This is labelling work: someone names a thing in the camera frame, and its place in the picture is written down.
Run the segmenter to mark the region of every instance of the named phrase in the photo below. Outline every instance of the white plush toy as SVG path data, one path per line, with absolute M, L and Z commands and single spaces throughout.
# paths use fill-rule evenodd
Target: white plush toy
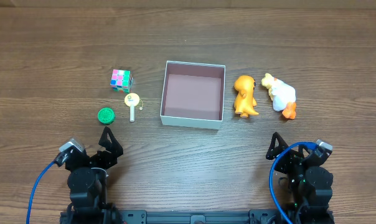
M 285 118 L 294 119 L 296 117 L 296 90 L 269 73 L 265 74 L 261 84 L 267 87 L 274 110 L 283 110 L 282 114 Z

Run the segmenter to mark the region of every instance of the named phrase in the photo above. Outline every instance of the orange dinosaur toy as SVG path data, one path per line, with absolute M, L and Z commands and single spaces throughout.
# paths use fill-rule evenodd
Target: orange dinosaur toy
M 241 118 L 247 118 L 250 115 L 258 115 L 258 113 L 253 109 L 257 105 L 256 100 L 253 97 L 253 92 L 255 91 L 256 81 L 248 76 L 240 76 L 234 84 L 234 88 L 239 92 L 233 107 L 235 108 L 235 113 L 240 114 Z

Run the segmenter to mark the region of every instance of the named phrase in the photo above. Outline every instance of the wooden table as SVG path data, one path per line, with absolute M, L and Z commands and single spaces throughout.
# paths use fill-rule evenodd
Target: wooden table
M 226 65 L 219 131 L 162 126 L 166 60 Z M 144 101 L 135 123 L 109 86 L 113 68 L 135 77 Z M 235 79 L 260 83 L 266 72 L 296 88 L 294 121 L 280 119 L 259 85 L 260 115 L 234 116 Z M 278 131 L 288 144 L 333 144 L 324 167 L 336 223 L 376 223 L 376 11 L 0 8 L 0 223 L 24 223 L 37 176 L 70 136 L 89 155 L 100 148 L 96 115 L 106 106 L 125 149 L 110 171 L 118 208 L 274 208 L 265 154 Z M 68 175 L 45 174 L 31 223 L 58 223 Z

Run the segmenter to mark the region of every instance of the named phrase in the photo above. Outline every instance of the rubik's cube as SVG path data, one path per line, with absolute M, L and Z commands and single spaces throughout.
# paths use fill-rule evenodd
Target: rubik's cube
M 131 77 L 130 71 L 125 70 L 113 70 L 111 87 L 115 91 L 123 91 L 125 93 L 130 93 L 131 86 L 133 85 L 133 77 Z

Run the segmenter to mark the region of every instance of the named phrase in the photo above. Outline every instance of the green lid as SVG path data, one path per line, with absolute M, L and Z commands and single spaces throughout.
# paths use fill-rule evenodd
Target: green lid
M 98 119 L 103 124 L 111 124 L 115 120 L 115 113 L 111 108 L 102 108 L 98 112 Z

